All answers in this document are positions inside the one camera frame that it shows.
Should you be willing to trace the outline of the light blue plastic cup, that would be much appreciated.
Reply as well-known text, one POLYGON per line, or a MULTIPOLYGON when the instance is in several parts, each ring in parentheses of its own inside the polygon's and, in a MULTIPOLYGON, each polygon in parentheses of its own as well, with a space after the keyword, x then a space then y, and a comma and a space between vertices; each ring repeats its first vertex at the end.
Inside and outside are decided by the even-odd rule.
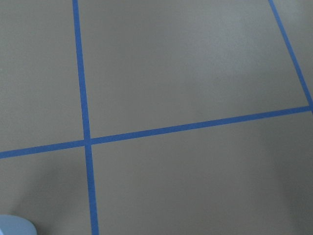
POLYGON ((1 235, 37 235, 35 226, 27 219, 14 215, 0 215, 1 235))

